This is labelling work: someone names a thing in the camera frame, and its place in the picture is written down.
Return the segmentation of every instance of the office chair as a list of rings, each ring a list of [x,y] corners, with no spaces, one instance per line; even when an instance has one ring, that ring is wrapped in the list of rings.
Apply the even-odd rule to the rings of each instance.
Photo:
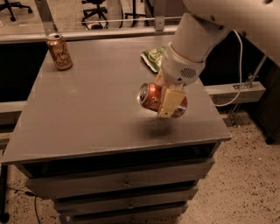
[[[11,7],[17,7],[19,9],[27,8],[28,13],[33,13],[32,8],[28,5],[23,5],[20,2],[10,3],[9,0],[4,0],[4,3],[0,4],[0,11],[2,11],[4,9],[8,9],[10,12],[10,20],[12,22],[16,21],[16,16],[15,16],[14,12],[12,11]]]
[[[90,18],[93,15],[98,14],[99,18],[103,18],[106,21],[106,25],[105,25],[104,28],[107,28],[108,22],[107,22],[107,18],[105,17],[104,13],[107,13],[108,11],[107,11],[107,9],[105,7],[101,7],[100,6],[103,2],[105,2],[105,0],[84,0],[84,1],[81,1],[82,4],[96,4],[96,8],[83,11],[84,12],[84,16],[85,16],[81,20],[81,23],[83,25],[86,25],[85,21],[86,21],[87,18]]]

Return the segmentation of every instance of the soda can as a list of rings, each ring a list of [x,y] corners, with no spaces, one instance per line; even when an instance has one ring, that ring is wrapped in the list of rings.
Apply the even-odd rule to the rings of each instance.
[[[138,92],[138,102],[145,109],[149,109],[155,112],[158,112],[161,105],[161,91],[162,87],[154,83],[144,83]],[[171,115],[173,118],[182,116],[186,111],[187,99],[186,97],[178,105],[178,108],[175,109],[174,113]]]
[[[59,33],[52,33],[46,38],[54,65],[58,70],[67,70],[72,67],[73,62],[67,48],[67,42]]]

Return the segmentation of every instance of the drawer knob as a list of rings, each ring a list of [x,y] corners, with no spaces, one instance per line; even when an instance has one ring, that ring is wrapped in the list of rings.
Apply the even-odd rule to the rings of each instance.
[[[128,180],[126,180],[122,186],[123,186],[123,188],[130,188],[131,183]]]
[[[132,206],[131,204],[129,204],[128,209],[133,209],[134,206]]]

